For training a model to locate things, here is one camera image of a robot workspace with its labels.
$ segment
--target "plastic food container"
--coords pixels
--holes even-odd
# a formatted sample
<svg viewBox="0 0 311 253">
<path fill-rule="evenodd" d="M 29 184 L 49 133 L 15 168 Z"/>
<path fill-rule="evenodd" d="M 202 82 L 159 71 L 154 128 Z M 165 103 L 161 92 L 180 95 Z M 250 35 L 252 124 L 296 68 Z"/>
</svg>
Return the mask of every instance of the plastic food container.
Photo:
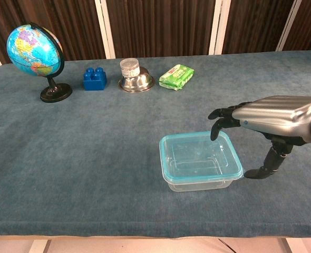
<svg viewBox="0 0 311 253">
<path fill-rule="evenodd" d="M 139 61 L 136 58 L 127 58 L 120 62 L 122 75 L 127 78 L 139 75 Z"/>
<path fill-rule="evenodd" d="M 222 131 L 215 141 L 210 132 L 167 135 L 160 140 L 162 175 L 173 191 L 228 187 L 244 174 L 229 137 Z"/>
</svg>

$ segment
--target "globe stand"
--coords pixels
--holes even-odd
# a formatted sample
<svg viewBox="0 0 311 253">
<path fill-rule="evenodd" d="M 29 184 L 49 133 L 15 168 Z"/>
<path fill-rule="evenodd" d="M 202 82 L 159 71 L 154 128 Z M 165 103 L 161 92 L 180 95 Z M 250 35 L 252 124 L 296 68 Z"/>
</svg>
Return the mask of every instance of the globe stand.
<svg viewBox="0 0 311 253">
<path fill-rule="evenodd" d="M 49 87 L 41 92 L 41 100 L 45 103 L 62 101 L 71 95 L 72 89 L 67 83 L 56 84 L 52 77 L 47 77 Z"/>
</svg>

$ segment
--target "toy building block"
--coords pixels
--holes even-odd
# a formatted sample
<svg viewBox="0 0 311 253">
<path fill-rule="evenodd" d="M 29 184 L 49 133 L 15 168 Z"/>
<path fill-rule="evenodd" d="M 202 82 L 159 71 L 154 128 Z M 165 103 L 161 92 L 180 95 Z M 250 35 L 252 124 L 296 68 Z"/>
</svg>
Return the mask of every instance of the toy building block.
<svg viewBox="0 0 311 253">
<path fill-rule="evenodd" d="M 106 73 L 103 71 L 103 68 L 98 67 L 96 71 L 91 67 L 86 69 L 83 78 L 83 85 L 86 91 L 103 91 L 106 83 Z"/>
</svg>

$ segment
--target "robotic arm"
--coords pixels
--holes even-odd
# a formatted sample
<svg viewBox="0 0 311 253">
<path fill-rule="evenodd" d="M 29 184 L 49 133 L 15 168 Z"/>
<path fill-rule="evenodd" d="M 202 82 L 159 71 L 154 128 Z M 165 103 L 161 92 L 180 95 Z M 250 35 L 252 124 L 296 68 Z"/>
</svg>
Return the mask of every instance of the robotic arm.
<svg viewBox="0 0 311 253">
<path fill-rule="evenodd" d="M 311 143 L 311 96 L 270 96 L 216 109 L 208 119 L 219 118 L 211 130 L 214 141 L 222 128 L 244 127 L 262 133 L 272 142 L 264 165 L 249 170 L 246 178 L 263 179 L 274 174 L 294 145 Z"/>
</svg>

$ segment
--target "green snack bag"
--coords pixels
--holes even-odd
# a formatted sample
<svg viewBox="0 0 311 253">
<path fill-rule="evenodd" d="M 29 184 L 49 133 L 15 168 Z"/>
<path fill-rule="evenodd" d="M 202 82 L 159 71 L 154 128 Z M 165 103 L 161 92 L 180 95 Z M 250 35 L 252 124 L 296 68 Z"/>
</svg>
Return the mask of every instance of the green snack bag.
<svg viewBox="0 0 311 253">
<path fill-rule="evenodd" d="M 175 91 L 181 90 L 192 78 L 193 73 L 194 69 L 177 64 L 159 78 L 159 85 Z"/>
</svg>

